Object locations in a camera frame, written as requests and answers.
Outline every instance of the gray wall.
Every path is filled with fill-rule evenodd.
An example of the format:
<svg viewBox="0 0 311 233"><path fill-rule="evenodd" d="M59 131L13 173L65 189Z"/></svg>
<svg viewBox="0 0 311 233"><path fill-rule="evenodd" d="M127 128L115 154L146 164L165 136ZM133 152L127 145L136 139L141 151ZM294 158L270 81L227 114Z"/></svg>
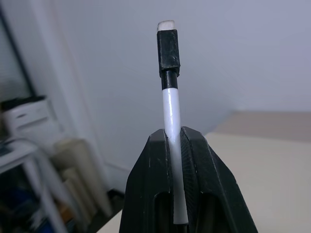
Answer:
<svg viewBox="0 0 311 233"><path fill-rule="evenodd" d="M45 15L35 9L39 0L30 2ZM62 46L50 50L54 62L63 48L70 54L62 63L70 60L83 101L71 99L69 106L86 106L119 189L148 135L164 125L156 48L162 20L174 19L179 33L183 125L207 133L236 109L311 110L309 1L46 2L46 20L56 29L46 35L41 26L40 33L59 34ZM67 78L59 69L56 75L60 83ZM69 83L60 85L64 96Z"/></svg>
<svg viewBox="0 0 311 233"><path fill-rule="evenodd" d="M104 156L127 170L149 134L164 127L156 45L161 20L175 19L179 30L182 124L207 133L233 108L228 93L218 87L219 71L209 62L211 45L202 37L207 32L193 23L198 15L187 15L190 9L174 2L162 9L164 3L55 3Z"/></svg>

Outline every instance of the black 3d-printed part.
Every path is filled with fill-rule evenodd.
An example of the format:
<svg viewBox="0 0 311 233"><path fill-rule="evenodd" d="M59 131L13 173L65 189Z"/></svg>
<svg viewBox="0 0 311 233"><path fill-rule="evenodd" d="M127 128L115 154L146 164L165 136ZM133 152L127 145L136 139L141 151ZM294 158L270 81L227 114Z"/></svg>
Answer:
<svg viewBox="0 0 311 233"><path fill-rule="evenodd" d="M164 130L150 135L126 184L119 233L258 233L230 170L198 131L183 127L188 228L173 224L173 181Z"/></svg>
<svg viewBox="0 0 311 233"><path fill-rule="evenodd" d="M160 77L166 70L174 71L178 77L180 62L177 30L158 31L156 36Z"/></svg>
<svg viewBox="0 0 311 233"><path fill-rule="evenodd" d="M149 136L126 184L120 233L173 232L173 183L164 130Z"/></svg>
<svg viewBox="0 0 311 233"><path fill-rule="evenodd" d="M234 176L200 132L182 128L181 154L190 233L258 233Z"/></svg>

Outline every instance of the black object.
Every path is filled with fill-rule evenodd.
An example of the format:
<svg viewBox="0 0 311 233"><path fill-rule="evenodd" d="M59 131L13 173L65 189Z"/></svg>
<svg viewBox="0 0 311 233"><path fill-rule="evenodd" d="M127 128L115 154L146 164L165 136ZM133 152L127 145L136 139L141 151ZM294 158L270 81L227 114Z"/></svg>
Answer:
<svg viewBox="0 0 311 233"><path fill-rule="evenodd" d="M158 31L156 35L162 90L177 88L180 68L177 30Z"/></svg>
<svg viewBox="0 0 311 233"><path fill-rule="evenodd" d="M14 39L13 39L13 36L12 36L12 33L10 31L10 27L6 21L6 18L5 18L5 15L3 13L3 9L2 9L2 6L1 6L1 2L0 2L0 22L2 23L3 25L3 28L4 28L4 31L8 37L8 40L9 40L9 43L11 45L11 48L13 50L13 53L15 55L15 58L16 58L16 61L20 67L20 71L25 79L25 82L28 86L28 90L29 90L29 93L31 95L31 97L36 97L36 92L35 92L35 89L30 81L30 78L29 78L29 75L28 75L28 72L26 70L26 67L23 63L23 60L18 52L18 48L16 46L16 43L14 42Z"/></svg>
<svg viewBox="0 0 311 233"><path fill-rule="evenodd" d="M45 96L34 96L34 97L28 97L28 98L16 98L13 100L7 100L1 103L1 109L2 111L5 112L15 107L18 107L22 104L42 101L42 100L45 100L45 98L46 98Z"/></svg>
<svg viewBox="0 0 311 233"><path fill-rule="evenodd" d="M126 184L120 233L257 233L230 170L202 134L183 127L181 152L189 225L173 225L173 181L164 130L149 136Z"/></svg>

